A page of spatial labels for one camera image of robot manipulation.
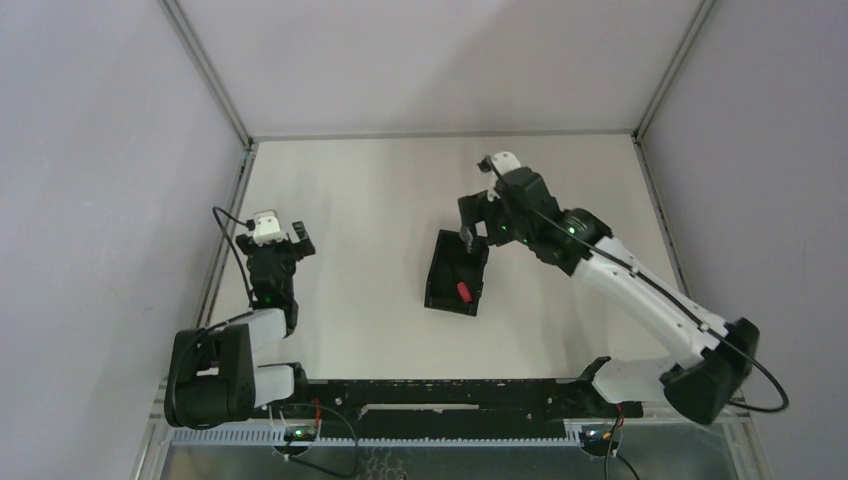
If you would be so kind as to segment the red handled screwdriver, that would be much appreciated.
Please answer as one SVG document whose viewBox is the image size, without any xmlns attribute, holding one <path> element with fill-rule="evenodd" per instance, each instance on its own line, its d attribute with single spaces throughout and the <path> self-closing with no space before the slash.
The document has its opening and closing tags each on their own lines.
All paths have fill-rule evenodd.
<svg viewBox="0 0 848 480">
<path fill-rule="evenodd" d="M 462 269 L 456 264 L 451 263 L 448 265 L 448 271 L 458 298 L 464 304 L 471 304 L 474 297 Z"/>
</svg>

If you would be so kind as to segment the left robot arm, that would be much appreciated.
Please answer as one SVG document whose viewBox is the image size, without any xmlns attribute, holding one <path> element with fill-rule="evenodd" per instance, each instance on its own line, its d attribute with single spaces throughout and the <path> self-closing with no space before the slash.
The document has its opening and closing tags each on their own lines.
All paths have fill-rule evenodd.
<svg viewBox="0 0 848 480">
<path fill-rule="evenodd" d="M 248 226 L 247 233 L 227 240 L 248 284 L 248 311 L 175 335 L 164 400 L 173 427 L 206 430 L 246 421 L 273 402 L 290 417 L 311 407 L 313 392 L 301 383 L 299 363 L 261 366 L 255 356 L 294 333 L 299 319 L 294 275 L 315 246 L 301 221 L 293 223 L 292 234 L 270 214 Z"/>
</svg>

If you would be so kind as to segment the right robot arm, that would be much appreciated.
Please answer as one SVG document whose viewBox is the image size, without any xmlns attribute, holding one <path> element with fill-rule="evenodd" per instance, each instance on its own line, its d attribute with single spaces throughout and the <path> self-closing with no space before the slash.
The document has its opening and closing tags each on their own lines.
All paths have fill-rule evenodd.
<svg viewBox="0 0 848 480">
<path fill-rule="evenodd" d="M 498 174 L 491 189 L 459 198 L 458 207 L 467 248 L 521 243 L 541 262 L 607 295 L 667 351 L 647 360 L 598 358 L 577 391 L 587 414 L 602 416 L 624 402 L 666 401 L 686 419 L 710 425 L 753 370 L 755 324 L 726 320 L 668 285 L 591 212 L 560 208 L 533 170 Z"/>
</svg>

